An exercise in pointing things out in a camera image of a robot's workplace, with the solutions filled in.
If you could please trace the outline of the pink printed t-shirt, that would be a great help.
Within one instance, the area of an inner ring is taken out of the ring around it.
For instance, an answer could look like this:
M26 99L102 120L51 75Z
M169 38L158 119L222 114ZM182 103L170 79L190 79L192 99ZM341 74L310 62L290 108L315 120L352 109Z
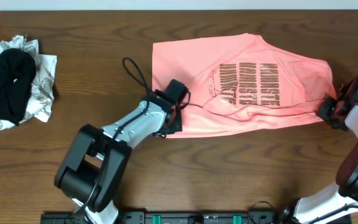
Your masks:
M190 92L176 138L316 123L319 105L336 96L327 62L248 33L155 43L152 87L164 90L171 80Z

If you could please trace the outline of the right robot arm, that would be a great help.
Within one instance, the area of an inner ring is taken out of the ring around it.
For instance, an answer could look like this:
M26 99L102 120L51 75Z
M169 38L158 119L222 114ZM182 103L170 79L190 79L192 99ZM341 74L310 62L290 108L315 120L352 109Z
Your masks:
M358 138L358 105L345 119ZM312 196L299 199L288 223L348 223L358 212L358 142L340 165L336 180Z

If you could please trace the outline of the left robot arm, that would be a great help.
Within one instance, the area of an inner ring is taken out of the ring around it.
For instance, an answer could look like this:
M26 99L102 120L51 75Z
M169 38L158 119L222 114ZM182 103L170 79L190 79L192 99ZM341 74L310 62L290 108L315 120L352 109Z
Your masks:
M84 125L57 170L54 185L78 208L73 223L115 223L113 198L132 150L150 135L181 130L183 100L189 91L147 91L137 108L113 124Z

